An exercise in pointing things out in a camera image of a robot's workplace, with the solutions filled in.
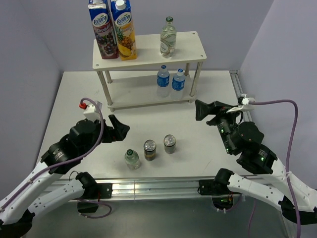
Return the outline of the chang soda bottle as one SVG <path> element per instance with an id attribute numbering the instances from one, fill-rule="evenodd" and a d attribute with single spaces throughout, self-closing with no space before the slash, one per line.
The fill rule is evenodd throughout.
<path id="1" fill-rule="evenodd" d="M 165 58 L 170 58 L 174 55 L 176 47 L 176 28 L 173 25 L 173 17 L 168 16 L 165 19 L 165 25 L 160 33 L 160 53 Z"/>
<path id="2" fill-rule="evenodd" d="M 125 162 L 129 169 L 136 170 L 140 167 L 141 161 L 136 151 L 128 149 L 125 153 Z"/>

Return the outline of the Pocari Sweat bottle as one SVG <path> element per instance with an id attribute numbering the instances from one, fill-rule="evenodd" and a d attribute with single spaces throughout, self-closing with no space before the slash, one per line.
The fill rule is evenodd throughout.
<path id="1" fill-rule="evenodd" d="M 182 99 L 184 86 L 185 86 L 185 74 L 183 69 L 178 69 L 172 79 L 172 91 L 171 98 L 174 101 Z"/>
<path id="2" fill-rule="evenodd" d="M 157 96 L 166 98 L 169 95 L 169 71 L 162 65 L 157 73 Z"/>

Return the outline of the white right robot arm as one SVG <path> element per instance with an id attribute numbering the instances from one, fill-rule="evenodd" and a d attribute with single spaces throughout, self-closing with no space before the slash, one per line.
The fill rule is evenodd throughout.
<path id="1" fill-rule="evenodd" d="M 206 124 L 217 127 L 227 154 L 238 155 L 236 162 L 246 171 L 264 179 L 267 185 L 221 168 L 213 179 L 199 181 L 198 193 L 242 193 L 271 205 L 293 223 L 315 224 L 317 191 L 288 172 L 277 155 L 262 144 L 264 134 L 254 122 L 236 122 L 247 102 L 247 99 L 240 99 L 239 105 L 232 106 L 219 101 L 207 104 L 196 100 L 196 120 L 202 121 L 206 116 L 213 115 L 213 119 Z"/>

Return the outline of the Chang soda bottle front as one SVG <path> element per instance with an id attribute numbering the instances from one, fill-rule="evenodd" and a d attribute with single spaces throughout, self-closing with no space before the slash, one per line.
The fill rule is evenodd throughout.
<path id="1" fill-rule="evenodd" d="M 128 149 L 125 153 L 125 162 L 129 169 L 136 170 L 140 167 L 141 161 L 136 151 Z"/>

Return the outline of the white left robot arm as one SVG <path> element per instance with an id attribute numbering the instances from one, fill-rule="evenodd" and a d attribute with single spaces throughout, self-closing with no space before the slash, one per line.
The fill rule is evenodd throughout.
<path id="1" fill-rule="evenodd" d="M 91 198 L 97 194 L 97 183 L 88 173 L 82 172 L 64 187 L 46 195 L 42 192 L 53 182 L 68 173 L 101 143 L 123 141 L 130 126 L 122 124 L 115 115 L 106 125 L 101 117 L 80 120 L 59 142 L 51 145 L 28 177 L 0 202 L 0 236 L 20 238 L 41 215 L 69 200 Z"/>

